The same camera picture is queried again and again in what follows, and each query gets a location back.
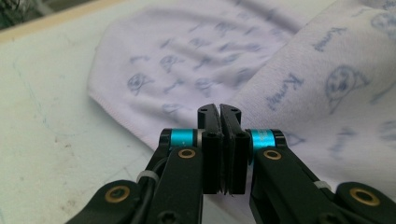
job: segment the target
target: printed cloth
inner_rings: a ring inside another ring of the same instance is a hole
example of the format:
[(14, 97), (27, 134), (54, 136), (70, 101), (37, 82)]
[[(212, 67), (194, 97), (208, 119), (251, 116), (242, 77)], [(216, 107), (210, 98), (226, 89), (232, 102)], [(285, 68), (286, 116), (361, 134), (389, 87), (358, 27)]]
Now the printed cloth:
[[(113, 23), (89, 94), (153, 149), (163, 128), (195, 128), (198, 107), (234, 105), (333, 189), (396, 201), (395, 75), (396, 1), (338, 1), (308, 22), (276, 1), (186, 0)], [(248, 203), (211, 199), (252, 222)]]

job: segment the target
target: table surface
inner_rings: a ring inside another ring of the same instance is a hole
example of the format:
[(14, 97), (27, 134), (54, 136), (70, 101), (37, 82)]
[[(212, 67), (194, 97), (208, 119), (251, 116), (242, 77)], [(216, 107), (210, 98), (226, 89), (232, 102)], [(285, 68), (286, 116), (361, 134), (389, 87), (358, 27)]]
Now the table surface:
[[(87, 79), (111, 22), (174, 1), (94, 1), (0, 33), (0, 224), (66, 222), (144, 170), (152, 150), (89, 98)], [(313, 17), (333, 0), (298, 2)], [(207, 200), (204, 223), (238, 221)]]

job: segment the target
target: blue ring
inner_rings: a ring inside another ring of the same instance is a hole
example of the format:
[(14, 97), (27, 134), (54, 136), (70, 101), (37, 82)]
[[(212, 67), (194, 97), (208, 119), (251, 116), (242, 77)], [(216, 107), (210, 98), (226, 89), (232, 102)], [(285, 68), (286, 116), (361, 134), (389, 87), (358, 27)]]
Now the blue ring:
[(250, 130), (251, 140), (253, 142), (253, 155), (263, 147), (275, 147), (276, 142), (274, 134), (269, 129), (252, 129)]
[(193, 147), (193, 129), (172, 129), (171, 147)]

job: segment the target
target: white cloth with blue pattern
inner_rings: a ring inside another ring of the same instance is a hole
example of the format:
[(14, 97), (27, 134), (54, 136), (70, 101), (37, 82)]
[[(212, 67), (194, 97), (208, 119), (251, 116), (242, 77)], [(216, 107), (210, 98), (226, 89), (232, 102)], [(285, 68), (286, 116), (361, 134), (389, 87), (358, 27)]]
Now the white cloth with blue pattern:
[(276, 1), (151, 8), (108, 28), (89, 94), (153, 149), (163, 128), (195, 128), (201, 105), (234, 105), (334, 189), (358, 181), (396, 200), (395, 8), (339, 1), (309, 23)]

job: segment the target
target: brass screw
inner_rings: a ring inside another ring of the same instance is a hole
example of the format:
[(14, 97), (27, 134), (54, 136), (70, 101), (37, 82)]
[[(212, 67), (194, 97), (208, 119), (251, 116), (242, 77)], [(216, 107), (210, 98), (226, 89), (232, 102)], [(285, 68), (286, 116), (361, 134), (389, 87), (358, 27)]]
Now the brass screw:
[(275, 150), (265, 150), (264, 151), (264, 157), (273, 160), (273, 161), (277, 161), (280, 160), (282, 158), (282, 155), (275, 151)]
[(126, 186), (116, 186), (106, 192), (105, 199), (108, 203), (120, 203), (128, 198), (130, 192)]
[(353, 188), (349, 191), (349, 194), (356, 201), (369, 206), (379, 206), (381, 204), (378, 197), (376, 197), (371, 191), (368, 191), (366, 189)]
[(182, 149), (178, 152), (178, 156), (183, 159), (190, 159), (195, 156), (195, 151), (192, 149)]

